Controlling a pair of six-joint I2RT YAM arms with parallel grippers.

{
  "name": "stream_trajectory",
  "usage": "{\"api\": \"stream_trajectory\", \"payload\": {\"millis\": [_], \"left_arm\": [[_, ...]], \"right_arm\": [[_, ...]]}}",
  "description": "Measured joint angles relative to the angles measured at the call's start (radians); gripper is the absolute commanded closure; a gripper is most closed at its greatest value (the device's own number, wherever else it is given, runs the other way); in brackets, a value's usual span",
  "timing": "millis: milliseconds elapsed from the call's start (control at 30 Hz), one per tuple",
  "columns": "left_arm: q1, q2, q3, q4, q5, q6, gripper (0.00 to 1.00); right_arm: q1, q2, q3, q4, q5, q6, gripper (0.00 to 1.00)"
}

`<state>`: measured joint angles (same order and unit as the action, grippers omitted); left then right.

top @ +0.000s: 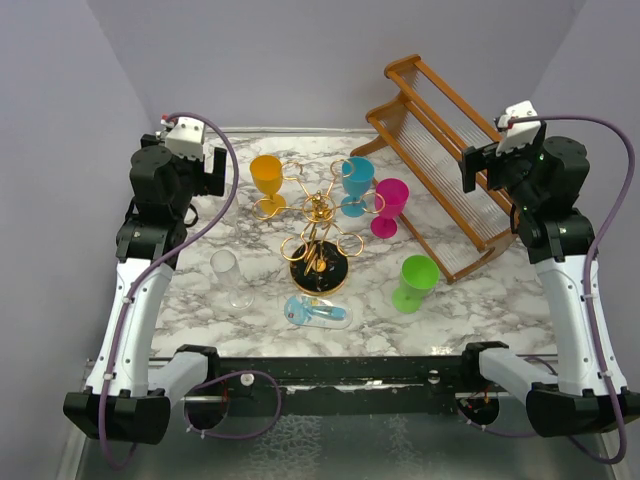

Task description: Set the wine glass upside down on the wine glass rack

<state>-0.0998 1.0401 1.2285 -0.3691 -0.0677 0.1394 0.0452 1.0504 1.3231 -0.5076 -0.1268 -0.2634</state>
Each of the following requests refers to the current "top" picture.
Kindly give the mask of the pink plastic wine glass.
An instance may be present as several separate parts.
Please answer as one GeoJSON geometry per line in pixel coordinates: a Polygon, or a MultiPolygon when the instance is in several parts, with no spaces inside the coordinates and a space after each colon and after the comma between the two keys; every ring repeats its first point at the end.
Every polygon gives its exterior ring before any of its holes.
{"type": "Polygon", "coordinates": [[[371,222],[371,231],[378,238],[388,239],[397,232],[398,217],[409,199],[407,184],[397,178],[386,178],[380,181],[375,189],[375,210],[377,216],[371,222]]]}

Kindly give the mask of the blue plastic wine glass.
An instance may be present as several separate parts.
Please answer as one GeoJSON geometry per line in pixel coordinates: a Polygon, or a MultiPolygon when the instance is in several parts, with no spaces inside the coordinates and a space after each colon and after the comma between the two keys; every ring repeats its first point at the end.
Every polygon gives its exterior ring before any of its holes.
{"type": "Polygon", "coordinates": [[[375,167],[367,158],[355,156],[343,162],[341,173],[342,185],[347,193],[341,202],[341,211],[351,218],[360,217],[366,207],[363,196],[371,187],[375,167]]]}

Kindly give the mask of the green plastic wine glass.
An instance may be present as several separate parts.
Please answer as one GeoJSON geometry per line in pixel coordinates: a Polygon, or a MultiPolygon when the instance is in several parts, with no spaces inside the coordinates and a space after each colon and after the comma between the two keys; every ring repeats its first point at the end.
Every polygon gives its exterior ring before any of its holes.
{"type": "Polygon", "coordinates": [[[412,255],[404,260],[400,283],[392,294],[392,304],[401,313],[418,311],[426,296],[440,280],[436,262],[425,255],[412,255]]]}

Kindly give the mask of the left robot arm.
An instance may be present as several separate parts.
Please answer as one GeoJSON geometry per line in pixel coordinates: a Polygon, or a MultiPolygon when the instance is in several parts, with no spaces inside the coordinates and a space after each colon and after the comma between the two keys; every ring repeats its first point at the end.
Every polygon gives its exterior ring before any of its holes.
{"type": "Polygon", "coordinates": [[[80,392],[67,393],[63,412],[87,437],[155,445],[172,407],[192,388],[206,395],[220,385],[213,348],[186,346],[156,372],[149,354],[159,309],[174,274],[178,247],[189,244],[187,212],[196,196],[221,197],[230,146],[179,153],[170,140],[145,135],[131,157],[133,197],[116,235],[116,288],[104,340],[80,392]]]}

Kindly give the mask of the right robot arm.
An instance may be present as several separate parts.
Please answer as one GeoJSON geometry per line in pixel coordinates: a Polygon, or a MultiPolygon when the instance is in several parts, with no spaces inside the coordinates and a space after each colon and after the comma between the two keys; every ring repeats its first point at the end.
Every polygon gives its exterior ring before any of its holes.
{"type": "Polygon", "coordinates": [[[464,192],[484,170],[489,188],[511,197],[517,234],[549,305],[558,370],[542,371],[501,342],[480,342],[466,346],[459,378],[472,391],[498,384],[525,405],[543,437],[608,432],[639,417],[639,395],[628,389],[608,339],[597,272],[584,270],[595,235],[574,203],[589,168],[585,147],[560,136],[509,153],[495,144],[470,147],[460,164],[464,192]]]}

